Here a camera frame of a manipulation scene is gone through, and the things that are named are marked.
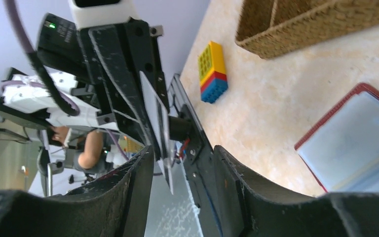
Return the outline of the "silver striped credit card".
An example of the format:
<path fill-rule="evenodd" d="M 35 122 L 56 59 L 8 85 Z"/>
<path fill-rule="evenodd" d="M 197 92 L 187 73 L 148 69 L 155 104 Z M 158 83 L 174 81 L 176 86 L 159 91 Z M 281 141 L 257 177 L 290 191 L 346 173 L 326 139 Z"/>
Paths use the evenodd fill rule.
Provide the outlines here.
<path fill-rule="evenodd" d="M 145 109 L 148 113 L 151 128 L 159 148 L 159 154 L 155 159 L 161 173 L 169 186 L 171 194 L 174 193 L 172 164 L 174 162 L 174 150 L 171 147 L 169 131 L 169 113 L 166 107 L 153 89 L 144 72 L 139 72 Z"/>

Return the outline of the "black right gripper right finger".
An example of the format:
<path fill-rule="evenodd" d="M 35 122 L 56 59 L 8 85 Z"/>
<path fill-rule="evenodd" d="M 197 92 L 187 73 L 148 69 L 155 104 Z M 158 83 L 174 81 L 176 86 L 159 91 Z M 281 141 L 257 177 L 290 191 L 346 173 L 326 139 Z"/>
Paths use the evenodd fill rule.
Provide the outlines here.
<path fill-rule="evenodd" d="M 222 146 L 214 161 L 226 237 L 379 237 L 379 193 L 310 197 L 259 175 Z"/>

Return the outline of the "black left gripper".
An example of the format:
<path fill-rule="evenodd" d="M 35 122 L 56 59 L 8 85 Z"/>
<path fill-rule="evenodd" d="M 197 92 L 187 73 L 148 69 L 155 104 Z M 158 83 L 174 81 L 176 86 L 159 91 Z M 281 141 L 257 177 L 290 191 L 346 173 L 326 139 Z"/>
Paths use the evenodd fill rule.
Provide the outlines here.
<path fill-rule="evenodd" d="M 145 108 L 139 72 L 145 73 L 159 98 L 167 98 L 158 46 L 162 35 L 161 25 L 149 26 L 143 20 L 78 30 L 73 22 L 47 13 L 39 30 L 37 53 L 44 65 L 76 76 L 93 85 L 97 93 L 111 98 L 121 95 L 137 119 L 143 144 L 153 146 L 157 159 L 158 142 Z"/>

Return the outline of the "brown woven divided tray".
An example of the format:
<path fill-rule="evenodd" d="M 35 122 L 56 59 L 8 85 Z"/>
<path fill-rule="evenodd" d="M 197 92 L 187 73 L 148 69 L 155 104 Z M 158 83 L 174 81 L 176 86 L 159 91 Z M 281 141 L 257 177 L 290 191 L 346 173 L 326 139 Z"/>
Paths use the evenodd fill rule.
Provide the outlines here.
<path fill-rule="evenodd" d="M 235 43 L 273 59 L 379 25 L 379 0 L 245 0 Z"/>

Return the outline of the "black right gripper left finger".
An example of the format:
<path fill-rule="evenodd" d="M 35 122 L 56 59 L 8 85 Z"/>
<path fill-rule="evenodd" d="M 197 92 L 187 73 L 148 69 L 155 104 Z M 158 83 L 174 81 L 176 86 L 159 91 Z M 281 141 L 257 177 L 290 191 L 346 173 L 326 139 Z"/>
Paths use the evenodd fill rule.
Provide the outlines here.
<path fill-rule="evenodd" d="M 0 190 L 0 237 L 142 237 L 150 202 L 154 151 L 65 195 L 37 197 Z"/>

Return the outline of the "red leather card holder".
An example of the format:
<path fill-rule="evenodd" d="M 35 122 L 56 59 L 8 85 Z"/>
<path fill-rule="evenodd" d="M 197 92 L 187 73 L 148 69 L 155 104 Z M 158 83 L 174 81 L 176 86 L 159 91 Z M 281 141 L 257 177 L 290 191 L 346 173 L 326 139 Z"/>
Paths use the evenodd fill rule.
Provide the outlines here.
<path fill-rule="evenodd" d="M 357 84 L 295 150 L 325 192 L 379 192 L 379 91 Z"/>

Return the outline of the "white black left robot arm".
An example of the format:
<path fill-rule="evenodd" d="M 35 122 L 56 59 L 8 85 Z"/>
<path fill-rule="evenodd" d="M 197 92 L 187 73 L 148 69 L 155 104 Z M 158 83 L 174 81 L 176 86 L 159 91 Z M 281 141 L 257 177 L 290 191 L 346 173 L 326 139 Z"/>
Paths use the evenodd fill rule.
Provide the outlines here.
<path fill-rule="evenodd" d="M 161 25 L 128 16 L 79 28 L 47 14 L 33 48 L 13 3 L 7 13 L 36 74 L 10 69 L 1 85 L 0 116 L 37 130 L 114 131 L 152 146 L 156 160 L 170 157 Z"/>

